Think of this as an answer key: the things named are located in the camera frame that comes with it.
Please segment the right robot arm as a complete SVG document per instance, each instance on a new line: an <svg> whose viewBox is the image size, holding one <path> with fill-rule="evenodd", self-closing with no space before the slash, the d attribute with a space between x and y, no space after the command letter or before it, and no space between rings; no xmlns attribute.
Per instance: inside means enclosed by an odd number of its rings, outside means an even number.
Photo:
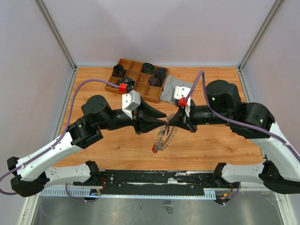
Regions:
<svg viewBox="0 0 300 225"><path fill-rule="evenodd" d="M258 183L276 193L298 194L300 155L285 139L268 108L243 103L237 86L225 80L210 82L204 90L207 105L195 105L192 99L185 99L191 89L176 86L172 98L179 109L169 124L192 133L199 125L224 124L256 144L265 156L262 163L252 165L218 163L213 184L222 188L228 183Z"/></svg>

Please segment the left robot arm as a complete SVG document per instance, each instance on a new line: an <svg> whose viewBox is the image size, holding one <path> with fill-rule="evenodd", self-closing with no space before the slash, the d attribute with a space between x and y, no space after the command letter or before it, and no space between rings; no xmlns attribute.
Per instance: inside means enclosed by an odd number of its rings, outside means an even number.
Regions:
<svg viewBox="0 0 300 225"><path fill-rule="evenodd" d="M100 185L105 180L94 161L69 167L54 167L65 157L82 151L103 138L101 130L116 130L132 126L137 134L148 133L166 125L166 114L148 105L140 96L125 94L124 107L113 110L101 95L90 97L82 105L83 116L37 152L23 158L11 157L7 166L14 174L11 188L22 197L61 184Z"/></svg>

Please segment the red key tag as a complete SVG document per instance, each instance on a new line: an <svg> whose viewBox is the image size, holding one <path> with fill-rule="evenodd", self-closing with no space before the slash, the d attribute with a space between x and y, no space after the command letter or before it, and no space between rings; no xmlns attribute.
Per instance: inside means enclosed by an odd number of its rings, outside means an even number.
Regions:
<svg viewBox="0 0 300 225"><path fill-rule="evenodd" d="M152 147L152 152L157 153L159 150L160 150L160 147L154 144Z"/></svg>

